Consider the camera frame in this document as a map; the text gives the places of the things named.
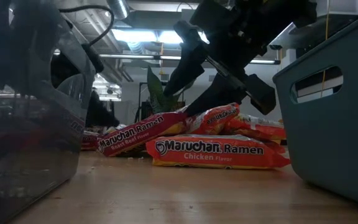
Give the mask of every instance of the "robotic arm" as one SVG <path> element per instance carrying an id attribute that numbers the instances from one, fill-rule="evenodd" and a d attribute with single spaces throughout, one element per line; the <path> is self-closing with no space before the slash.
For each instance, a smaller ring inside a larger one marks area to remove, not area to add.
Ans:
<path id="1" fill-rule="evenodd" d="M 181 60 L 164 94 L 172 95 L 199 77 L 204 72 L 201 64 L 208 61 L 218 75 L 185 111 L 188 116 L 232 102 L 241 104 L 246 96 L 262 114 L 268 114 L 276 105 L 274 88 L 256 74 L 247 75 L 244 67 L 256 55 L 264 55 L 268 44 L 291 22 L 303 27 L 315 20 L 316 3 L 309 0 L 237 0 L 231 10 L 204 0 L 190 22 L 204 30 L 210 43 L 203 42 L 187 22 L 174 25 L 183 40 Z"/>

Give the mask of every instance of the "black cable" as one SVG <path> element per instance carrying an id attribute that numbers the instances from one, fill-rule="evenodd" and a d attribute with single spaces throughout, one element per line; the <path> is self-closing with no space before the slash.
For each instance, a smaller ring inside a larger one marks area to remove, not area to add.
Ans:
<path id="1" fill-rule="evenodd" d="M 177 7 L 177 12 L 179 11 L 179 7 L 180 7 L 183 3 L 185 3 L 185 4 L 188 5 L 192 10 L 194 10 L 193 7 L 192 7 L 190 4 L 188 4 L 187 2 L 181 2 L 181 3 L 179 3 L 179 5 L 178 5 L 178 7 Z"/>
<path id="2" fill-rule="evenodd" d="M 99 5 L 87 5 L 87 6 L 79 6 L 79 7 L 69 8 L 69 9 L 59 9 L 59 12 L 62 12 L 62 13 L 78 12 L 78 11 L 82 11 L 85 9 L 102 9 L 102 10 L 110 12 L 110 24 L 107 26 L 107 29 L 105 31 L 103 31 L 103 33 L 101 33 L 97 38 L 95 38 L 94 40 L 92 40 L 89 43 L 89 46 L 92 46 L 97 41 L 101 40 L 105 35 L 107 35 L 110 32 L 112 26 L 114 25 L 114 13 L 112 12 L 112 10 L 109 7 L 99 6 Z"/>

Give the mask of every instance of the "wooden tabletop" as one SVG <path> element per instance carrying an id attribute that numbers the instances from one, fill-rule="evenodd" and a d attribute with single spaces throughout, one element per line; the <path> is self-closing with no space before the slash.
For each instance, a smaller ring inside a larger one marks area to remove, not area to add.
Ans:
<path id="1" fill-rule="evenodd" d="M 305 184 L 290 167 L 153 167 L 82 152 L 77 175 L 12 223 L 358 224 L 358 205 Z"/>

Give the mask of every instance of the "maruchan ramen package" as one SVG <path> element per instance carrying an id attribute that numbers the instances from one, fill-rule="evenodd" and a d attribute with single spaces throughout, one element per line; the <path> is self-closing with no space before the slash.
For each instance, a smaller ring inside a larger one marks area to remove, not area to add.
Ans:
<path id="1" fill-rule="evenodd" d="M 98 148 L 99 134 L 91 131 L 84 131 L 82 136 L 81 150 L 96 150 Z"/>
<path id="2" fill-rule="evenodd" d="M 219 134 L 224 125 L 239 114 L 239 105 L 233 103 L 212 108 L 204 113 L 187 119 L 188 134 Z"/>
<path id="3" fill-rule="evenodd" d="M 146 148 L 155 166 L 272 169 L 290 164 L 277 149 L 241 135 L 162 137 Z"/>
<path id="4" fill-rule="evenodd" d="M 228 121 L 224 126 L 223 134 L 241 134 L 263 140 L 282 140 L 287 138 L 282 123 L 244 114 L 239 114 Z"/>
<path id="5" fill-rule="evenodd" d="M 184 113 L 160 113 L 148 117 L 103 136 L 98 143 L 98 151 L 105 156 L 117 156 L 135 149 L 145 142 L 159 136 L 185 132 Z"/>

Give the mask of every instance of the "red ramen package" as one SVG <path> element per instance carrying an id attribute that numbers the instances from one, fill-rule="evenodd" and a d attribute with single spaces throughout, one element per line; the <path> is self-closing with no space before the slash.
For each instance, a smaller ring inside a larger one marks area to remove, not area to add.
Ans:
<path id="1" fill-rule="evenodd" d="M 99 140 L 98 151 L 108 157 L 116 156 L 159 136 L 183 133 L 186 130 L 185 120 L 184 113 L 155 114 L 103 136 Z"/>
<path id="2" fill-rule="evenodd" d="M 91 131 L 84 131 L 82 136 L 81 150 L 96 150 L 98 148 L 99 134 Z"/>
<path id="3" fill-rule="evenodd" d="M 224 126 L 223 134 L 241 134 L 250 138 L 264 140 L 287 138 L 282 123 L 244 114 L 239 114 L 228 121 Z"/>
<path id="4" fill-rule="evenodd" d="M 272 169 L 290 164 L 275 148 L 245 136 L 179 135 L 146 144 L 155 166 Z"/>
<path id="5" fill-rule="evenodd" d="M 239 105 L 237 103 L 212 108 L 194 118 L 188 118 L 187 133 L 217 135 L 222 131 L 224 124 L 238 114 Z"/>

